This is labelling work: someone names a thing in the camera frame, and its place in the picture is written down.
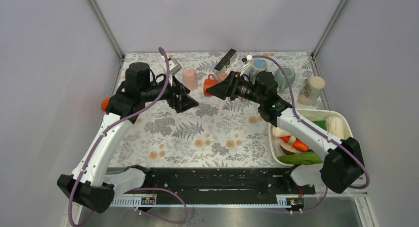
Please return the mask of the green bok choy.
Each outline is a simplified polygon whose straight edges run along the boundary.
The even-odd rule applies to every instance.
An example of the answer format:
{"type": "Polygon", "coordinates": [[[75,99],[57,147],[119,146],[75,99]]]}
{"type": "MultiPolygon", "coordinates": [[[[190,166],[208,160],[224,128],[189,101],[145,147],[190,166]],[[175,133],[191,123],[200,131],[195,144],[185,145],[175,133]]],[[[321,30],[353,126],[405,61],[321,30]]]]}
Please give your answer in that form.
{"type": "Polygon", "coordinates": [[[319,128],[323,129],[323,130],[327,130],[326,128],[326,121],[325,120],[318,120],[318,121],[313,121],[313,123],[318,126],[319,128]]]}

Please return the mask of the green glazed mug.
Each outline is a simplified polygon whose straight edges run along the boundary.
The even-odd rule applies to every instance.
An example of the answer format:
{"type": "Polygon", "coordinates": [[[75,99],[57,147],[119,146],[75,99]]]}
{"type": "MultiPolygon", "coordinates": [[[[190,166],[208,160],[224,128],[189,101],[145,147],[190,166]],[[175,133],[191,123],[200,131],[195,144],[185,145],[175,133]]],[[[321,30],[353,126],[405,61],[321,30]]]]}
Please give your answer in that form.
{"type": "Polygon", "coordinates": [[[288,67],[283,67],[283,70],[285,72],[285,76],[280,69],[277,69],[274,72],[274,79],[278,84],[278,92],[279,93],[282,93],[285,90],[289,89],[288,88],[288,82],[287,82],[286,78],[288,78],[291,85],[294,83],[294,81],[296,79],[296,74],[295,74],[295,71],[293,69],[288,68],[288,67]]]}

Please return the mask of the pink dotted mug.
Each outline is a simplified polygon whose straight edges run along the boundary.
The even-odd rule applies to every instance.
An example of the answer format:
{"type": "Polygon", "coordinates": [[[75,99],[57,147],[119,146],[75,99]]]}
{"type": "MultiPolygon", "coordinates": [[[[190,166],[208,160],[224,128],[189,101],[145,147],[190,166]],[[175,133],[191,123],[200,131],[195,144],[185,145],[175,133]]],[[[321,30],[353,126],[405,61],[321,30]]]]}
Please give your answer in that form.
{"type": "Polygon", "coordinates": [[[227,73],[221,73],[221,74],[219,75],[219,79],[218,79],[218,81],[219,81],[219,82],[222,82],[222,81],[224,81],[227,77],[228,77],[228,74],[227,74],[227,73]]]}

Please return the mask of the brown mushroom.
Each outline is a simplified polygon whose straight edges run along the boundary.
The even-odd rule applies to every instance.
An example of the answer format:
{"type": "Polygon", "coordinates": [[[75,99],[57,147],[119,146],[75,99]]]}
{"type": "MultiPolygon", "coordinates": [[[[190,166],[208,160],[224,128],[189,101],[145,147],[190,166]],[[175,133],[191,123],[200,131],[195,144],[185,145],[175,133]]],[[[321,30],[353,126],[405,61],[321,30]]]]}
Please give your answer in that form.
{"type": "Polygon", "coordinates": [[[281,140],[282,141],[280,142],[279,147],[286,155],[293,155],[297,153],[297,150],[293,146],[296,142],[296,137],[283,136],[281,137],[281,140]]]}

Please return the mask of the white plastic basin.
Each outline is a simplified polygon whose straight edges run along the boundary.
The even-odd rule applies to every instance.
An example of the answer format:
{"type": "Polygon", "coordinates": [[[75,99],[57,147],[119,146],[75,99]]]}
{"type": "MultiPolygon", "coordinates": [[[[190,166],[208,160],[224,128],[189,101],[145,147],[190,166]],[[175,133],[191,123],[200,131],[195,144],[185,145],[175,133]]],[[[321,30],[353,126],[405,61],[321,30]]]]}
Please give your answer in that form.
{"type": "MultiPolygon", "coordinates": [[[[337,117],[341,117],[344,120],[344,138],[343,139],[347,139],[349,137],[352,137],[352,131],[351,128],[349,126],[349,123],[347,122],[346,118],[344,116],[342,116],[340,113],[335,112],[335,111],[330,111],[330,110],[316,110],[316,109],[297,109],[297,112],[299,113],[299,116],[301,118],[303,118],[306,121],[310,121],[312,124],[313,121],[318,121],[318,120],[326,120],[328,117],[330,116],[337,116],[337,117]]],[[[271,134],[271,127],[274,126],[272,124],[268,124],[268,131],[269,131],[269,142],[270,142],[270,149],[271,149],[271,153],[272,156],[274,157],[274,160],[285,167],[291,167],[292,165],[290,164],[285,164],[282,163],[278,160],[279,156],[282,155],[286,155],[279,147],[280,142],[282,141],[281,138],[276,138],[273,137],[271,134]]],[[[292,136],[296,137],[297,139],[300,140],[300,135],[296,135],[295,134],[295,128],[290,127],[289,125],[281,125],[280,127],[281,129],[289,132],[292,134],[292,136]]],[[[318,126],[315,125],[315,128],[322,131],[323,133],[328,133],[327,131],[319,128],[318,126]]]]}

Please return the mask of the floral tablecloth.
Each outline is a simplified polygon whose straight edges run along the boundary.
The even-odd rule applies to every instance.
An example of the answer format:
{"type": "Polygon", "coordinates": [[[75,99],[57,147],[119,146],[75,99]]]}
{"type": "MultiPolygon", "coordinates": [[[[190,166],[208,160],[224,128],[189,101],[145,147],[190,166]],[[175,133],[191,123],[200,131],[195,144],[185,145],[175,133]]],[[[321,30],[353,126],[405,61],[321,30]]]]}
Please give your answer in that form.
{"type": "Polygon", "coordinates": [[[272,155],[268,124],[258,105],[247,100],[221,100],[203,95],[209,74],[222,52],[171,52],[184,68],[193,68],[199,87],[190,93],[199,105],[177,113],[160,101],[138,116],[123,137],[111,167],[278,167],[272,155]]]}

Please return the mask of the white garlic bulb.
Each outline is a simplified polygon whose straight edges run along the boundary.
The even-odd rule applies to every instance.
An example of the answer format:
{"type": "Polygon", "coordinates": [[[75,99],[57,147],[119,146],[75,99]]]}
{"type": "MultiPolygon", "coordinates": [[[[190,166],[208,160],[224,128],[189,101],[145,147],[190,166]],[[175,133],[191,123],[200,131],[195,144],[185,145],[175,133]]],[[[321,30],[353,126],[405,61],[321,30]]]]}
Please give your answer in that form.
{"type": "Polygon", "coordinates": [[[285,131],[281,128],[274,127],[274,126],[271,127],[271,134],[272,134],[273,137],[276,137],[276,138],[281,138],[281,137],[292,135],[291,133],[289,133],[289,132],[287,132],[287,131],[285,131]]]}

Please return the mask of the cream painted mug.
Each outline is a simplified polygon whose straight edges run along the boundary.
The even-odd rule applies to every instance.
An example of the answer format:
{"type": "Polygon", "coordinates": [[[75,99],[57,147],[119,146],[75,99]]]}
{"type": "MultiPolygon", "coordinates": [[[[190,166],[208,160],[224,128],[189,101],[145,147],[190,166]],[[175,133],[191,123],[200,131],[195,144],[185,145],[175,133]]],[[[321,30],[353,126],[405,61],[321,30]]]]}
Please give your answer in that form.
{"type": "Polygon", "coordinates": [[[325,80],[319,76],[306,79],[302,89],[298,93],[298,101],[306,106],[314,105],[325,86],[325,80]]]}

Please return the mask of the yellow napa cabbage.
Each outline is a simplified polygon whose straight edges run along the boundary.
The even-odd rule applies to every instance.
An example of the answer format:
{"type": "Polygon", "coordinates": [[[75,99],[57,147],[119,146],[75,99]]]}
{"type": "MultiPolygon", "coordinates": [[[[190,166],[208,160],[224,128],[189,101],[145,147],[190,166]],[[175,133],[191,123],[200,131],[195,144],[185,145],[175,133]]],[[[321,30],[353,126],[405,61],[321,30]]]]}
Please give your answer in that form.
{"type": "Polygon", "coordinates": [[[325,122],[325,127],[327,132],[340,138],[344,138],[344,120],[341,117],[328,117],[325,122]]]}

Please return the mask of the small orange mug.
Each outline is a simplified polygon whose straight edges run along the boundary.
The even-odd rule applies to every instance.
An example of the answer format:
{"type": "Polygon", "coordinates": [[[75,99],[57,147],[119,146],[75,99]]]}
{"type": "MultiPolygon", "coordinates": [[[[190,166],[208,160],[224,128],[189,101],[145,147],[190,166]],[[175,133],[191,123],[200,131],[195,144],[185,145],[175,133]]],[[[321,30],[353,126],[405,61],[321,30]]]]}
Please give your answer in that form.
{"type": "Polygon", "coordinates": [[[217,77],[214,74],[209,74],[208,77],[204,80],[204,84],[203,84],[203,95],[205,97],[209,97],[212,96],[212,94],[207,92],[207,89],[218,84],[219,81],[217,79],[217,77]]]}

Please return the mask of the green cucumber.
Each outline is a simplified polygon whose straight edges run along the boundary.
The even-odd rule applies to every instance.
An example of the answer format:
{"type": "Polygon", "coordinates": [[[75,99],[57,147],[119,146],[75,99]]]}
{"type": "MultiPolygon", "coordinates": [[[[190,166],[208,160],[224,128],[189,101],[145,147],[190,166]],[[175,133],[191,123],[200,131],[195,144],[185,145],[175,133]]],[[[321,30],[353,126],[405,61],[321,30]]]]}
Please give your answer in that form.
{"type": "Polygon", "coordinates": [[[323,163],[323,160],[314,152],[282,155],[278,157],[278,160],[290,165],[314,165],[323,163]]]}

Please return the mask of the large orange mug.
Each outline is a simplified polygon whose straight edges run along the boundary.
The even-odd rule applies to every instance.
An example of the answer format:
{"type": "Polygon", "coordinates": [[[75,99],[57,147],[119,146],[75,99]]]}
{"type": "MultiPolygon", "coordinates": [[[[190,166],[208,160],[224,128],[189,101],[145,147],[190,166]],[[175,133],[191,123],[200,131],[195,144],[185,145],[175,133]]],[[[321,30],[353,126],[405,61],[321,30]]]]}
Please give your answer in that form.
{"type": "Polygon", "coordinates": [[[102,110],[104,113],[106,113],[106,109],[107,109],[107,106],[108,106],[108,104],[109,104],[109,101],[110,101],[110,97],[108,97],[108,98],[104,99],[104,100],[101,102],[100,108],[101,108],[101,110],[102,110]]]}

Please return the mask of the orange carrot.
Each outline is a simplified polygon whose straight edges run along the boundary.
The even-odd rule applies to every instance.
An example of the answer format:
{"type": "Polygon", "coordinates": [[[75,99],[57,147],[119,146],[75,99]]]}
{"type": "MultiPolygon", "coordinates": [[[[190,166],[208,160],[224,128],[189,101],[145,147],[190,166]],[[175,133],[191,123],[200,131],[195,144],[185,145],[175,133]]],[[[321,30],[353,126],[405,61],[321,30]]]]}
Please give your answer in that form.
{"type": "Polygon", "coordinates": [[[305,143],[303,143],[299,139],[296,139],[296,142],[295,142],[295,144],[293,146],[297,150],[297,152],[298,151],[300,151],[300,152],[307,152],[309,150],[309,146],[306,145],[305,143]]]}

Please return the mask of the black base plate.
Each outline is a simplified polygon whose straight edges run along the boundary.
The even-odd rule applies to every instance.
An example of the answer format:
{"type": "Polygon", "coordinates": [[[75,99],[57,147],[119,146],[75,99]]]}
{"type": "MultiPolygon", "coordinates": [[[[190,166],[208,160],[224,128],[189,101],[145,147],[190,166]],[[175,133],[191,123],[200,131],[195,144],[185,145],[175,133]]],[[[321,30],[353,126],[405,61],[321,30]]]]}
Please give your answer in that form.
{"type": "Polygon", "coordinates": [[[257,196],[315,194],[309,185],[298,186],[288,168],[151,168],[142,185],[146,194],[176,193],[181,199],[192,196],[257,196]],[[149,188],[157,187],[158,191],[149,188]]]}

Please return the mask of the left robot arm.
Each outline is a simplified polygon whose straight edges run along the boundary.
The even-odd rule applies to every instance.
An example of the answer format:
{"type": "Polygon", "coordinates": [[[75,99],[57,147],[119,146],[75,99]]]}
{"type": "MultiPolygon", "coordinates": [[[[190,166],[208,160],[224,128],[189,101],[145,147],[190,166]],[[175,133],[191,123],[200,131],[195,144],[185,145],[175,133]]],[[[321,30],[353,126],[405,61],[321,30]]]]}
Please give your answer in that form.
{"type": "Polygon", "coordinates": [[[58,187],[69,198],[97,213],[103,213],[113,200],[137,188],[147,193],[153,180],[146,168],[134,166],[116,175],[106,175],[119,143],[134,125],[140,111],[145,112],[158,101],[166,101],[177,113],[197,107],[190,90],[174,76],[157,76],[147,63],[136,62],[126,70],[126,79],[117,92],[102,103],[104,117],[100,129],[80,163],[70,175],[61,174],[58,187]]]}

